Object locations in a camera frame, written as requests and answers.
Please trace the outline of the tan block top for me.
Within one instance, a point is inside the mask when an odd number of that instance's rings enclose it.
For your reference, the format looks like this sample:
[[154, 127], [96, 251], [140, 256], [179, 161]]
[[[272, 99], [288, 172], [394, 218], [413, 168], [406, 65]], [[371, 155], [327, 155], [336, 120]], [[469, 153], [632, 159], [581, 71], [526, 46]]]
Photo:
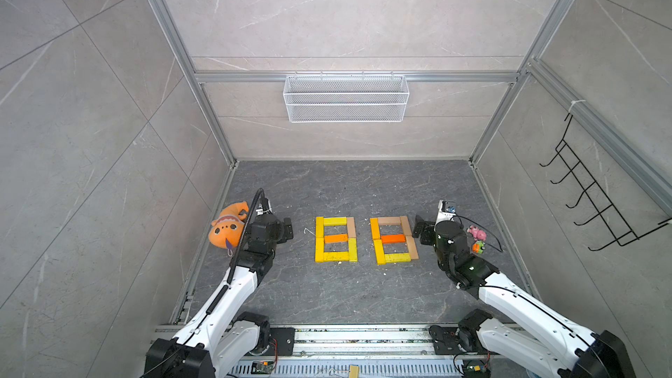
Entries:
[[415, 239], [412, 236], [405, 236], [405, 238], [409, 257], [411, 258], [411, 260], [418, 260], [419, 255], [418, 255], [418, 249], [416, 248], [417, 245]]

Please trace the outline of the tan block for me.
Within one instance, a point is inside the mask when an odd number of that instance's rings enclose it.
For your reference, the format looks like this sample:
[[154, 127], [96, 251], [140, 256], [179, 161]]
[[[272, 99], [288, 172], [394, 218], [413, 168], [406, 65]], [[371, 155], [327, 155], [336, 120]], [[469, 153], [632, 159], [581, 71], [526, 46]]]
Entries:
[[419, 255], [418, 255], [418, 249], [416, 248], [417, 245], [415, 239], [412, 236], [405, 236], [405, 238], [409, 257], [411, 258], [411, 260], [418, 260]]
[[379, 226], [401, 226], [402, 221], [399, 216], [395, 217], [379, 217], [377, 219]]
[[412, 236], [412, 230], [411, 230], [411, 224], [409, 222], [409, 219], [407, 216], [400, 216], [399, 217], [400, 222], [401, 222], [401, 227], [402, 227], [402, 232], [406, 237], [411, 237]]
[[346, 229], [348, 230], [348, 238], [355, 239], [357, 236], [355, 229], [355, 218], [348, 217], [346, 220], [346, 226], [347, 226]]

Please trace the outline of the yellow block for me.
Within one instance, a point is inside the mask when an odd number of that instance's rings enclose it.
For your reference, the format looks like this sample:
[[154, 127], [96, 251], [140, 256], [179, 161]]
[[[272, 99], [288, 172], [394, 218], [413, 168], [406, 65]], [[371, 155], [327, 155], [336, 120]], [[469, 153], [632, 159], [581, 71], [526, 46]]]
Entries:
[[348, 252], [325, 252], [322, 257], [323, 262], [349, 262]]
[[376, 263], [378, 265], [386, 264], [383, 242], [381, 240], [374, 240], [374, 253], [376, 254]]
[[323, 225], [325, 227], [338, 227], [348, 225], [348, 217], [331, 217], [324, 218]]
[[325, 237], [324, 221], [324, 217], [317, 217], [315, 220], [315, 236], [317, 239], [323, 239]]
[[323, 263], [325, 255], [325, 242], [323, 237], [317, 237], [315, 243], [315, 262]]

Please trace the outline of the yellow-green block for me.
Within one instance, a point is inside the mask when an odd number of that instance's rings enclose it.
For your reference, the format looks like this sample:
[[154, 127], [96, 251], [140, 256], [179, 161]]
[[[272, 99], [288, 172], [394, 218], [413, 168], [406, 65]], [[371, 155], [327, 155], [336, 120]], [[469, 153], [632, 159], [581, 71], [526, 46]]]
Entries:
[[386, 264], [408, 263], [412, 260], [409, 253], [385, 254], [384, 261]]
[[357, 243], [355, 238], [348, 239], [348, 261], [350, 263], [358, 262]]

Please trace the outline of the yellow block bottom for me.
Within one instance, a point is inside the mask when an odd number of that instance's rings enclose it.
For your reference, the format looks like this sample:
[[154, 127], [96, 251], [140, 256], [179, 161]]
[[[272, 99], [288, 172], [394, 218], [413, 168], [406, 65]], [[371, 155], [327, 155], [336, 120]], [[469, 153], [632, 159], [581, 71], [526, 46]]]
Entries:
[[323, 237], [317, 237], [315, 243], [315, 262], [323, 263], [325, 255], [325, 242]]

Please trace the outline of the orange block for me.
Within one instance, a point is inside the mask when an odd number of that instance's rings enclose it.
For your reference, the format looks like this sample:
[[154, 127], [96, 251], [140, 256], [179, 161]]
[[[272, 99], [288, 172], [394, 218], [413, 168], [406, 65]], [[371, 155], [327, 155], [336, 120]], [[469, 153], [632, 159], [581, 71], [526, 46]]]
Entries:
[[407, 239], [403, 234], [389, 234], [388, 236], [381, 236], [381, 242], [383, 244], [406, 243]]
[[349, 237], [347, 234], [332, 234], [330, 236], [325, 236], [324, 237], [324, 242], [325, 244], [332, 244], [332, 243], [347, 243], [349, 240]]

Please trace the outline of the orange-yellow block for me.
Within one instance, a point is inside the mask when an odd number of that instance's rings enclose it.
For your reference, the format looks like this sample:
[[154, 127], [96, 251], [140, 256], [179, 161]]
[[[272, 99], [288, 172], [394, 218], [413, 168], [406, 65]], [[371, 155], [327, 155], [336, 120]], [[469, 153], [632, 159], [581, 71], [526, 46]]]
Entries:
[[373, 240], [374, 241], [380, 240], [381, 235], [380, 235], [379, 220], [377, 218], [371, 218], [370, 219], [370, 227], [371, 227], [371, 234], [372, 234]]

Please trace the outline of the yellow block top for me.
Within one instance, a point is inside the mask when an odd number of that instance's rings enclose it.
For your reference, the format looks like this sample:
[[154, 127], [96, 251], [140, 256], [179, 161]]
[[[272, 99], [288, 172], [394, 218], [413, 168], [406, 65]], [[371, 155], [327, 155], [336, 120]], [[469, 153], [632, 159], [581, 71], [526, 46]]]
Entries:
[[374, 253], [376, 254], [376, 263], [378, 265], [386, 264], [383, 242], [381, 240], [374, 240]]

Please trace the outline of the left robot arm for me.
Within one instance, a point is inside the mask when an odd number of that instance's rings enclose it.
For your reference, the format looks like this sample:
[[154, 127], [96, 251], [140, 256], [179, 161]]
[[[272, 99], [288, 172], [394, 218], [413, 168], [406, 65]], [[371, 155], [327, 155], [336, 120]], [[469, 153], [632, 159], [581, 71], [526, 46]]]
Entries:
[[224, 278], [171, 339], [152, 343], [143, 376], [224, 377], [244, 355], [263, 354], [271, 344], [269, 318], [239, 310], [270, 272], [278, 244], [292, 238], [292, 221], [273, 215], [264, 190], [258, 189]]

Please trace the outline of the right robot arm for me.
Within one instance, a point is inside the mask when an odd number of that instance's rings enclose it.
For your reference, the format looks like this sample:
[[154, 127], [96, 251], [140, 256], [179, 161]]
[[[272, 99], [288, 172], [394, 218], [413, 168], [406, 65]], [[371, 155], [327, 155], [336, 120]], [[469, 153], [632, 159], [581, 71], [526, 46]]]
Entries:
[[453, 213], [435, 222], [416, 218], [413, 236], [430, 245], [437, 266], [462, 291], [513, 320], [514, 330], [477, 309], [460, 320], [456, 339], [467, 353], [494, 352], [537, 377], [633, 377], [625, 343], [609, 331], [596, 334], [517, 286], [495, 265], [470, 250], [467, 232]]

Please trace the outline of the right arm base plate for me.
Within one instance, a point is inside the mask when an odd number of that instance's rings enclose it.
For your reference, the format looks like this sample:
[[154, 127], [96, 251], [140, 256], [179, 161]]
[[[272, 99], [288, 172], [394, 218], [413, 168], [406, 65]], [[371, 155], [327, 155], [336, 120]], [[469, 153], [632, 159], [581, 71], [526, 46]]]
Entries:
[[457, 325], [430, 325], [428, 332], [436, 355], [485, 355], [488, 352], [484, 341], [486, 330], [493, 331], [496, 326], [501, 327], [502, 322], [486, 311], [475, 309]]

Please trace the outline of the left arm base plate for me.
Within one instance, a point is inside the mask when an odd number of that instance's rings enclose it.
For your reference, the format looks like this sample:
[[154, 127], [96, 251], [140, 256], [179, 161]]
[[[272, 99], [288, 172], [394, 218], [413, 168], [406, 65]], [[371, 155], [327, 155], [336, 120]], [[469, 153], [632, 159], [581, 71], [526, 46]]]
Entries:
[[293, 354], [297, 332], [295, 327], [273, 327], [267, 316], [249, 311], [245, 311], [237, 319], [251, 322], [259, 328], [257, 343], [249, 351], [249, 355], [291, 356]]

